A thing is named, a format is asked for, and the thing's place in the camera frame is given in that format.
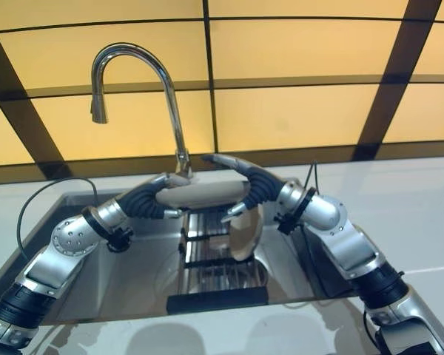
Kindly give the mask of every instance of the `faucet spout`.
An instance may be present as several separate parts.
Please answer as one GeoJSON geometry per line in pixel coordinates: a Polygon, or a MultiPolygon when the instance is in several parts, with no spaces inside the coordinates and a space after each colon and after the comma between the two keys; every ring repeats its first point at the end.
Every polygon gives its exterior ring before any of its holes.
{"type": "Polygon", "coordinates": [[[119,55],[131,55],[147,63],[158,75],[163,84],[166,103],[171,118],[172,130],[176,141],[176,173],[186,178],[192,177],[189,153],[184,144],[183,130],[176,103],[175,88],[164,65],[148,50],[131,43],[114,43],[103,48],[92,63],[92,103],[90,112],[92,120],[98,124],[107,123],[107,111],[104,101],[104,70],[113,58],[119,55]]]}

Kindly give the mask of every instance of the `dish rack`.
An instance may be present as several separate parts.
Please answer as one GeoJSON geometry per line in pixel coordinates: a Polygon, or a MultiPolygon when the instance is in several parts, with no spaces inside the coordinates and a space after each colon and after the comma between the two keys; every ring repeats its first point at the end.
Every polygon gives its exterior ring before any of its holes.
{"type": "Polygon", "coordinates": [[[186,214],[179,243],[177,294],[169,296],[168,314],[265,305],[267,272],[252,255],[237,261],[229,249],[229,206],[186,214]]]}

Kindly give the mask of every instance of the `black frame strip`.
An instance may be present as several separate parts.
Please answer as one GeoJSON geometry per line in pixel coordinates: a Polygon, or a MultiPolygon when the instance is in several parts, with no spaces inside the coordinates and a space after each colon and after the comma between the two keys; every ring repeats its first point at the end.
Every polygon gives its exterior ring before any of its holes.
{"type": "Polygon", "coordinates": [[[30,99],[8,101],[26,92],[0,44],[0,109],[46,178],[66,174],[64,159],[30,99]]]}
{"type": "MultiPolygon", "coordinates": [[[[71,24],[46,24],[42,26],[17,27],[0,30],[0,33],[13,33],[55,28],[102,26],[113,24],[154,24],[164,22],[194,22],[194,21],[270,21],[270,20],[343,20],[343,21],[428,21],[421,17],[375,17],[375,16],[207,16],[203,18],[140,18],[135,20],[76,22],[71,24]]],[[[434,23],[444,24],[444,20],[435,20],[434,23]]]]}
{"type": "MultiPolygon", "coordinates": [[[[260,150],[251,152],[225,152],[247,159],[261,166],[288,166],[319,163],[342,163],[350,161],[356,149],[349,146],[322,146],[297,149],[260,150]]],[[[191,155],[195,172],[216,170],[210,163],[201,160],[201,154],[191,155]]],[[[375,160],[444,157],[444,141],[384,143],[375,160]]],[[[174,155],[159,157],[115,158],[67,161],[75,176],[103,178],[111,176],[156,174],[175,170],[174,155]]],[[[22,183],[49,180],[36,164],[0,166],[0,183],[22,183]]]]}
{"type": "MultiPolygon", "coordinates": [[[[225,89],[263,89],[270,87],[310,87],[331,85],[359,85],[381,84],[382,75],[324,75],[324,76],[300,76],[285,78],[239,78],[239,79],[212,79],[210,81],[175,81],[176,91],[201,91],[201,90],[225,90],[225,89]]],[[[444,75],[415,74],[411,76],[410,84],[444,84],[444,75]]],[[[160,82],[150,83],[121,83],[105,84],[104,91],[107,94],[126,94],[130,92],[163,92],[160,82]]],[[[71,87],[45,87],[26,90],[22,92],[9,92],[3,101],[26,100],[28,98],[57,98],[64,96],[91,95],[90,85],[75,85],[71,87]]]]}
{"type": "Polygon", "coordinates": [[[441,0],[409,0],[352,160],[374,159],[423,51],[441,0]]]}
{"type": "Polygon", "coordinates": [[[206,52],[207,52],[207,72],[209,76],[209,94],[210,94],[210,109],[212,113],[212,136],[214,139],[214,150],[219,151],[218,136],[217,136],[217,119],[215,117],[215,92],[214,92],[214,70],[212,67],[212,45],[210,39],[210,20],[209,20],[209,2],[202,0],[202,9],[204,14],[204,35],[206,37],[206,52]]]}
{"type": "Polygon", "coordinates": [[[77,22],[73,24],[47,24],[44,26],[9,28],[6,30],[0,30],[0,33],[50,30],[54,28],[68,28],[68,27],[102,26],[102,25],[112,25],[112,24],[154,24],[154,23],[164,23],[164,22],[195,22],[195,21],[203,21],[203,18],[147,18],[139,20],[77,22]]]}

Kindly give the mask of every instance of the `sink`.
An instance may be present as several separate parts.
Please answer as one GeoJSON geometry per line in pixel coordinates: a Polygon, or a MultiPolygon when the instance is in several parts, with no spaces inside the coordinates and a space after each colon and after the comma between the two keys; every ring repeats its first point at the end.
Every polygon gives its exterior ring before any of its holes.
{"type": "MultiPolygon", "coordinates": [[[[103,202],[121,191],[106,191],[99,195],[103,202]]],[[[61,196],[43,216],[37,226],[24,240],[25,251],[37,253],[50,241],[53,227],[66,217],[80,213],[83,207],[93,202],[93,196],[87,193],[68,193],[61,196]]],[[[306,235],[296,229],[289,237],[277,230],[274,221],[274,203],[263,205],[264,224],[254,257],[246,264],[234,263],[229,267],[239,270],[255,271],[256,284],[250,285],[249,273],[225,271],[228,281],[220,282],[222,271],[213,266],[211,281],[214,285],[224,286],[224,292],[218,294],[222,302],[209,308],[187,308],[189,311],[240,307],[260,304],[286,303],[303,300],[325,299],[345,295],[348,286],[342,281],[330,264],[317,238],[306,235]],[[232,302],[237,300],[231,285],[243,285],[242,288],[263,289],[265,302],[232,302]]],[[[57,300],[43,324],[66,322],[97,322],[106,320],[128,320],[143,317],[156,317],[171,312],[168,300],[181,294],[181,233],[185,219],[145,220],[131,219],[129,226],[135,232],[130,248],[120,254],[108,251],[102,240],[97,249],[84,261],[78,276],[63,296],[57,300]]],[[[225,243],[223,236],[214,239],[214,243],[225,243]]],[[[23,258],[16,250],[0,269],[0,294],[5,291],[25,266],[23,258]]],[[[213,293],[213,289],[184,286],[186,294],[203,291],[213,293]]]]}

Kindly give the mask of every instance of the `black cable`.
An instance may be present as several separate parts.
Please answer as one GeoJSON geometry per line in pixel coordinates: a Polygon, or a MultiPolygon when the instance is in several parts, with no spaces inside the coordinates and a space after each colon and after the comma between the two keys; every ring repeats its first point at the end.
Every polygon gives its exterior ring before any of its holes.
{"type": "MultiPolygon", "coordinates": [[[[314,160],[311,163],[311,166],[309,167],[308,175],[306,176],[306,180],[304,182],[304,189],[306,189],[308,186],[309,180],[311,179],[311,173],[312,173],[313,168],[314,168],[314,181],[315,181],[315,185],[316,185],[316,192],[317,192],[317,194],[319,194],[319,180],[317,178],[317,161],[316,160],[314,160]]],[[[342,297],[344,295],[348,295],[348,294],[352,293],[352,291],[353,291],[352,288],[350,288],[348,290],[337,292],[336,294],[329,294],[327,292],[327,289],[324,285],[323,279],[319,275],[319,273],[317,272],[317,269],[315,267],[314,252],[312,251],[311,242],[309,242],[308,236],[304,232],[303,225],[300,224],[298,226],[300,227],[301,234],[304,237],[304,243],[306,244],[306,249],[308,251],[309,262],[313,266],[313,272],[314,272],[314,275],[316,276],[317,283],[319,284],[320,289],[324,293],[324,295],[326,295],[327,298],[337,298],[337,297],[342,297]]]]}
{"type": "Polygon", "coordinates": [[[319,191],[319,183],[317,182],[317,161],[314,160],[314,181],[316,183],[316,190],[317,190],[317,194],[320,195],[320,191],[319,191]]]}
{"type": "Polygon", "coordinates": [[[32,194],[27,201],[24,203],[23,207],[21,208],[20,214],[18,215],[18,221],[16,222],[16,242],[18,243],[18,249],[20,249],[21,255],[23,258],[29,262],[30,258],[27,256],[27,254],[24,251],[23,243],[21,242],[21,220],[23,219],[24,210],[27,208],[27,206],[30,204],[33,198],[38,196],[40,192],[47,189],[48,187],[52,185],[56,185],[57,183],[62,183],[63,181],[67,180],[83,180],[88,182],[92,186],[92,190],[94,193],[94,205],[98,205],[98,199],[97,199],[97,188],[95,187],[95,184],[85,177],[65,177],[63,179],[59,179],[56,181],[53,181],[52,183],[48,183],[46,186],[41,187],[38,191],[36,191],[34,194],[32,194]]]}
{"type": "Polygon", "coordinates": [[[306,176],[306,179],[304,180],[304,186],[303,188],[306,190],[308,188],[308,182],[311,179],[311,173],[312,173],[312,167],[314,166],[314,163],[311,164],[309,167],[308,175],[306,176]]]}
{"type": "Polygon", "coordinates": [[[373,346],[378,349],[378,345],[377,342],[375,342],[375,339],[373,338],[373,336],[370,334],[370,330],[369,330],[369,325],[367,324],[367,311],[363,310],[363,327],[365,328],[365,332],[367,333],[367,335],[369,336],[369,339],[371,341],[371,343],[373,344],[373,346]]]}

